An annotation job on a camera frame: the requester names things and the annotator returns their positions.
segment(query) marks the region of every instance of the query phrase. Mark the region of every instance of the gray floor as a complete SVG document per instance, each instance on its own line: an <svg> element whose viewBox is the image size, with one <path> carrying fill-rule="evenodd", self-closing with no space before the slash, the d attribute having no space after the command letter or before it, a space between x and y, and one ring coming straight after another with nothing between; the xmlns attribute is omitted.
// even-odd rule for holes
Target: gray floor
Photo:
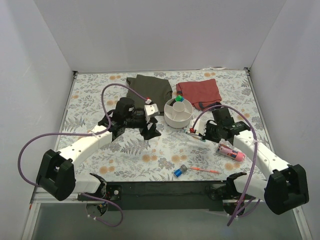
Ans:
<svg viewBox="0 0 320 240"><path fill-rule="evenodd" d="M227 227L227 217L205 210L131 210L116 228L87 218L85 204L42 204L33 240L300 240L292 211L273 214L261 203L249 216ZM115 223L120 214L106 212L104 219Z"/></svg>

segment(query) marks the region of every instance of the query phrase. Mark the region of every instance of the black base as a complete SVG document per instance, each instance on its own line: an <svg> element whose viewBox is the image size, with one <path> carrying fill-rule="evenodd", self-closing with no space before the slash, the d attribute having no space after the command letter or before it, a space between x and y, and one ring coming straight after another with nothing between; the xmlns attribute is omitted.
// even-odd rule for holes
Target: black base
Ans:
<svg viewBox="0 0 320 240"><path fill-rule="evenodd" d="M224 211L222 198L215 196L214 189L225 185L221 181L108 182L107 192L108 199L123 210ZM79 195L78 200L90 199ZM108 208L108 211L117 210L112 205Z"/></svg>

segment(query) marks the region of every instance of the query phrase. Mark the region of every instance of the folded red shirt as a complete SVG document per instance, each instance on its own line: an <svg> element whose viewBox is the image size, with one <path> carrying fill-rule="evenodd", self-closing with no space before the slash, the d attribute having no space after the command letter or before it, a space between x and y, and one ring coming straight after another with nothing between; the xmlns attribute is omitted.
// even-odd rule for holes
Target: folded red shirt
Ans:
<svg viewBox="0 0 320 240"><path fill-rule="evenodd" d="M176 93L187 99L196 109L206 108L221 102L221 96L216 80L187 81L176 85Z"/></svg>

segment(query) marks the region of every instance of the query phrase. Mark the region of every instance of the folded green shirt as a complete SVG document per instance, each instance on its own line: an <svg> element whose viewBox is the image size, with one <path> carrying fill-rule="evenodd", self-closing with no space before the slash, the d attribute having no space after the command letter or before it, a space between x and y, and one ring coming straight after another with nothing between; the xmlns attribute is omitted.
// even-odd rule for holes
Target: folded green shirt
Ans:
<svg viewBox="0 0 320 240"><path fill-rule="evenodd" d="M167 79L161 79L154 76L137 75L136 78L127 77L126 82L129 84L129 87L137 93L145 98L150 98L155 104L157 104L160 114L164 114L165 104L172 98L172 88ZM136 108L144 108L146 104L145 101L132 91L128 91L126 96L134 100Z"/></svg>

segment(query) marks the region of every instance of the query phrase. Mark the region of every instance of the red pen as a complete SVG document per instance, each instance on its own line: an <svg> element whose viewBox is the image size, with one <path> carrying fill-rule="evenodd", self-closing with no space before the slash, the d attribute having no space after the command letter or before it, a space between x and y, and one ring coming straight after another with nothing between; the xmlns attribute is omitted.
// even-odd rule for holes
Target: red pen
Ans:
<svg viewBox="0 0 320 240"><path fill-rule="evenodd" d="M199 168L199 167L194 167L194 166L191 166L191 167L189 167L189 168L190 168L190 169L193 169L193 170L201 171L201 172L220 174L219 171L207 170L207 169L203 169L203 168Z"/></svg>

